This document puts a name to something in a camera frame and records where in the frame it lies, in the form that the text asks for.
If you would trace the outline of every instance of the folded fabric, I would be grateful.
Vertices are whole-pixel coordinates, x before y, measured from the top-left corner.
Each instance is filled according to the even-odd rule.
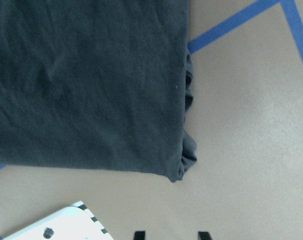
[[[188,4],[0,1],[0,164],[182,179]]]

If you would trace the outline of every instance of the black hole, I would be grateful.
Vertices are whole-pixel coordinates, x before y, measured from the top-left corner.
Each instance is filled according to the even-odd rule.
[[[51,228],[46,227],[43,232],[43,237],[45,239],[50,239],[54,235],[54,231]]]

